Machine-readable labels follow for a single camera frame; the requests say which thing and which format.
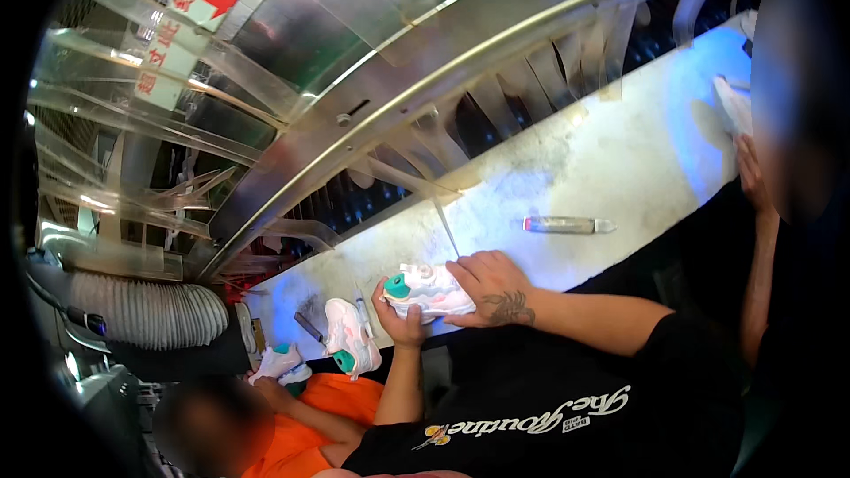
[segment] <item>forearm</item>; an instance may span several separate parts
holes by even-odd
[[[293,420],[318,431],[335,443],[344,443],[356,447],[359,445],[363,433],[367,430],[349,418],[323,412],[320,409],[313,408],[309,404],[304,404],[302,401],[293,401],[279,411],[292,417]]]
[[[375,424],[414,423],[422,418],[421,350],[396,346]]]
[[[534,328],[621,356],[640,351],[655,325],[673,312],[638,297],[548,290],[535,290],[527,305],[526,320]]]
[[[768,329],[770,293],[773,286],[773,254],[779,231],[779,217],[759,217],[756,222],[756,250],[741,309],[741,354],[756,366],[761,336]]]

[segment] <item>white table surface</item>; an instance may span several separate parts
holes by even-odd
[[[739,17],[623,77],[622,100],[587,96],[578,102],[584,110],[574,104],[438,181],[462,189],[444,206],[458,252],[502,250],[536,285],[564,291],[701,207],[737,175],[711,79],[750,81]],[[606,218],[619,228],[592,236],[522,230],[524,216],[549,215]],[[295,311],[326,334],[324,302],[353,301],[359,286],[376,343],[387,347],[392,340],[369,303],[377,280],[397,273],[401,262],[441,264],[457,256],[435,205],[420,201],[264,281],[258,288],[268,293],[250,293],[245,302],[270,345],[297,343],[310,360],[324,350],[295,322]],[[428,330],[456,328],[438,320]]]

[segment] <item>shirt graphic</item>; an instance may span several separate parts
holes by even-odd
[[[526,432],[526,434],[545,434],[561,424],[561,421],[564,419],[561,411],[565,411],[565,409],[579,411],[590,408],[594,410],[587,412],[587,415],[608,415],[619,412],[629,402],[628,391],[631,388],[630,385],[626,385],[618,389],[614,394],[606,393],[600,396],[582,397],[574,401],[567,401],[555,409],[554,412],[545,412],[540,416],[531,416],[523,420],[462,421],[461,423],[452,425],[431,424],[425,428],[425,436],[428,439],[411,450],[420,450],[428,445],[435,445],[437,447],[445,445],[452,440],[452,435],[456,434],[474,434],[475,437],[481,437],[483,434],[491,434],[497,430],[519,430]],[[581,417],[579,414],[571,419],[564,420],[561,433],[565,434],[568,431],[577,430],[589,424],[590,417]]]

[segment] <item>shoe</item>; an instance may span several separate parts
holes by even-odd
[[[287,384],[303,382],[304,380],[310,378],[312,374],[313,370],[310,369],[310,366],[308,366],[306,363],[303,363],[298,366],[292,367],[292,369],[284,373],[282,377],[277,379],[277,383],[282,386],[285,386]]]
[[[354,305],[346,300],[330,299],[325,303],[325,315],[328,327],[325,355],[333,355],[343,373],[356,380],[381,366],[381,353]]]
[[[303,362],[303,359],[298,354],[298,348],[295,345],[278,347],[277,351],[271,347],[266,347],[257,373],[249,377],[248,382],[254,385],[254,380],[260,377],[278,378],[301,362]]]
[[[723,128],[733,137],[746,133],[752,135],[752,109],[750,97],[735,89],[723,76],[711,82],[714,105],[723,115]]]
[[[401,273],[383,285],[383,297],[398,317],[407,319],[407,310],[419,305],[422,324],[430,324],[439,316],[460,316],[475,312],[475,303],[463,291],[445,266],[401,265]]]

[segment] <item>person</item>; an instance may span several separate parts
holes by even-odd
[[[453,387],[423,419],[421,314],[398,317],[379,281],[371,300],[395,354],[375,426],[321,476],[728,475],[739,388],[703,323],[536,288],[501,251],[446,267],[476,305],[445,318],[467,328],[452,339]]]
[[[775,209],[784,225],[773,277],[767,258],[753,264],[741,343],[753,391],[783,407],[738,476],[827,474],[842,453],[834,427],[846,412],[807,407],[804,396],[843,384],[850,269],[844,18],[844,0],[761,0],[750,151],[763,181],[761,207]],[[770,233],[761,238],[756,260],[769,253]]]
[[[382,390],[340,373],[314,374],[298,398],[271,377],[254,386],[232,377],[183,382],[155,409],[155,441],[172,463],[200,476],[307,478],[355,450]]]

